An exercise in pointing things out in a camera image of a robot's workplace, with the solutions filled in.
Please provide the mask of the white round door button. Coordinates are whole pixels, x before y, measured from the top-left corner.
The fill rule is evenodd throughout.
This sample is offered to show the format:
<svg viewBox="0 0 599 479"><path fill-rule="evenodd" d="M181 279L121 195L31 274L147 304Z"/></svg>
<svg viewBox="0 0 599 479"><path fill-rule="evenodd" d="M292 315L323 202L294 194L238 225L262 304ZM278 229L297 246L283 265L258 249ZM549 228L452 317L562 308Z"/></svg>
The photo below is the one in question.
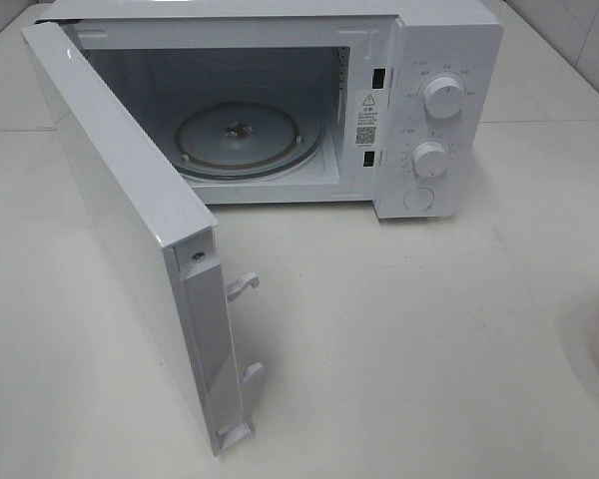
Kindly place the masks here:
<svg viewBox="0 0 599 479"><path fill-rule="evenodd" d="M407 209L417 212L426 212L434 204L434 192L429 188L415 188L409 190L404 196L404 205Z"/></svg>

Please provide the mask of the white microwave door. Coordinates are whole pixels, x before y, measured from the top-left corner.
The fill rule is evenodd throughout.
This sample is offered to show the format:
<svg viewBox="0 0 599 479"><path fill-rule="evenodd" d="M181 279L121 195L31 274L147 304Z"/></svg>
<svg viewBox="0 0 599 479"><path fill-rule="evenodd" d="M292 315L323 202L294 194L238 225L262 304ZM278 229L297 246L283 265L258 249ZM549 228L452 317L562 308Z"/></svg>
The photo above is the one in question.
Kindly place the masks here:
<svg viewBox="0 0 599 479"><path fill-rule="evenodd" d="M216 219L65 31L22 31L91 223L214 454L251 433L230 303L260 279L225 282Z"/></svg>

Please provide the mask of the white timer knob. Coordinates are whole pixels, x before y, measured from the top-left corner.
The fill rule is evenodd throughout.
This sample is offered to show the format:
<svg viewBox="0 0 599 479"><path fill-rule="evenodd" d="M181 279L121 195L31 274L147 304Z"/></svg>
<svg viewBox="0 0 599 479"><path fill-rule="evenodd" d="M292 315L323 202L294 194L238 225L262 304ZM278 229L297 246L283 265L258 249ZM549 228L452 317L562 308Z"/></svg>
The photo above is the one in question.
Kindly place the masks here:
<svg viewBox="0 0 599 479"><path fill-rule="evenodd" d="M436 141L418 145L412 152L415 173L423 178L435 178L448 168L450 155L446 147Z"/></svg>

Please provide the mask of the white warning label sticker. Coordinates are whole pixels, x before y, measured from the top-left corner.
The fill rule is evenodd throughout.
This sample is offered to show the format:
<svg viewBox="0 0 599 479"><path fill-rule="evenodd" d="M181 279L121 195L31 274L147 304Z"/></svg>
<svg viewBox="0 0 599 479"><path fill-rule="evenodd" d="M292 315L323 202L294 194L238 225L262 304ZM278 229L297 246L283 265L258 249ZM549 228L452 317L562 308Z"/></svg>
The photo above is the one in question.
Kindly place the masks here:
<svg viewBox="0 0 599 479"><path fill-rule="evenodd" d="M371 90L359 91L353 105L353 144L374 147L380 127L379 95Z"/></svg>

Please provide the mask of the white microwave oven body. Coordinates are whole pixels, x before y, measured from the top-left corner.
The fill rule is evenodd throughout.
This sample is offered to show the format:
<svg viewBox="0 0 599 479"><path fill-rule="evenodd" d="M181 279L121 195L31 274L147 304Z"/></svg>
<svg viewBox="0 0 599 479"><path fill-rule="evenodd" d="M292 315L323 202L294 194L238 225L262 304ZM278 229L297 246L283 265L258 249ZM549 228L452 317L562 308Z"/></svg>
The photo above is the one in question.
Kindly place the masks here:
<svg viewBox="0 0 599 479"><path fill-rule="evenodd" d="M467 162L503 29L478 1L57 1L31 26L53 22L208 205L364 202L382 219L448 217ZM445 120L422 90L450 74L462 109ZM172 163L174 135L209 94L235 86L297 89L331 108L321 146L274 175L221 182ZM379 95L374 147L353 144L356 94ZM435 178L415 173L412 152L442 143L450 160ZM434 192L426 212L405 194Z"/></svg>

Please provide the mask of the upper white power knob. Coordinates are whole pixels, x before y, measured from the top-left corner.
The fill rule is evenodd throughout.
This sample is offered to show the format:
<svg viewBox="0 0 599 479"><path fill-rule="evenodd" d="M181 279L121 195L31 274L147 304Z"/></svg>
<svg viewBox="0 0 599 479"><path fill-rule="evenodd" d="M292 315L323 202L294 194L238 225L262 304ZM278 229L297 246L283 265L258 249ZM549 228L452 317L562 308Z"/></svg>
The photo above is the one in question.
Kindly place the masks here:
<svg viewBox="0 0 599 479"><path fill-rule="evenodd" d="M426 112L439 120L449 119L462 109L464 94L462 81L450 74L434 77L422 90Z"/></svg>

